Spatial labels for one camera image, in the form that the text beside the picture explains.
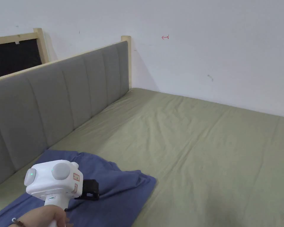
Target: wooden post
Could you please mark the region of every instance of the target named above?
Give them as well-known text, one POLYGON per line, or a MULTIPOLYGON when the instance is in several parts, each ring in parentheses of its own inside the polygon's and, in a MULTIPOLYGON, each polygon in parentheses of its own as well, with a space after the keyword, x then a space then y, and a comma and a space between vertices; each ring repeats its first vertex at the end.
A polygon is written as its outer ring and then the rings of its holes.
POLYGON ((131 85, 131 37, 129 35, 121 36, 121 41, 128 42, 128 81, 129 81, 129 89, 132 88, 131 85))
POLYGON ((42 28, 34 28, 33 31, 38 34, 37 45, 38 45, 38 49, 39 49, 41 63, 42 64, 48 63, 49 62, 49 55, 48 55, 47 50, 46 50, 42 28))

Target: hand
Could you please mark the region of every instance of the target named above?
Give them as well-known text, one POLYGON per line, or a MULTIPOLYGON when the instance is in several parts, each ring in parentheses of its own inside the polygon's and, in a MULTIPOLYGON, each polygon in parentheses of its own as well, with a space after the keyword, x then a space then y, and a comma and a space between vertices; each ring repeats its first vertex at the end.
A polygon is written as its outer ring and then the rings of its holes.
POLYGON ((26 227, 48 227, 53 220, 56 220, 57 227, 72 227, 74 224, 68 224, 69 219, 66 217, 65 211, 55 205, 45 205, 33 209, 20 218, 18 218, 26 227))

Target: white wall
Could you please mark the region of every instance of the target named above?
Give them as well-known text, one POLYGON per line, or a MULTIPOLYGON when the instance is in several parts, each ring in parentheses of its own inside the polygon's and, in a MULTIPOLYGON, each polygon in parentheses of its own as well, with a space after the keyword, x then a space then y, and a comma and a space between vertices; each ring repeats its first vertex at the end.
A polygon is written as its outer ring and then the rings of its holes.
POLYGON ((0 1, 0 36, 33 27, 51 60, 131 35, 134 87, 284 116, 284 0, 0 1))

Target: white handheld device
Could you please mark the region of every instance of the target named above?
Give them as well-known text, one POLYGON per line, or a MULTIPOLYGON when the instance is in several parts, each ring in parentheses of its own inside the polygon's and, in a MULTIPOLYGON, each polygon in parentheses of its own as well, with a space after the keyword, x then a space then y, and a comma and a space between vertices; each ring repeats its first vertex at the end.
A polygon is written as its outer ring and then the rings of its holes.
MULTIPOLYGON (((26 192, 65 210, 70 199, 82 194, 83 174, 76 162, 57 160, 33 165, 26 173, 26 192)), ((57 227, 53 221, 49 227, 57 227)))

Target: gray knob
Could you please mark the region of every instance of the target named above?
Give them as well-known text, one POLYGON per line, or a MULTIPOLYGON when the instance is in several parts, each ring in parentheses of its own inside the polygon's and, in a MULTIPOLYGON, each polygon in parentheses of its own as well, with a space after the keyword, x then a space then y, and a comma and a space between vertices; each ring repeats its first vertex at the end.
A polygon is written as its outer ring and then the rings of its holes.
POLYGON ((32 182, 35 180, 35 177, 36 177, 36 169, 29 168, 28 171, 26 172, 24 185, 29 186, 30 184, 32 184, 32 182))
POLYGON ((58 163, 54 165, 51 173, 56 180, 64 180, 69 176, 70 168, 66 163, 58 163))
POLYGON ((75 166, 76 168, 79 168, 79 164, 76 162, 71 162, 71 164, 73 164, 73 166, 75 166))

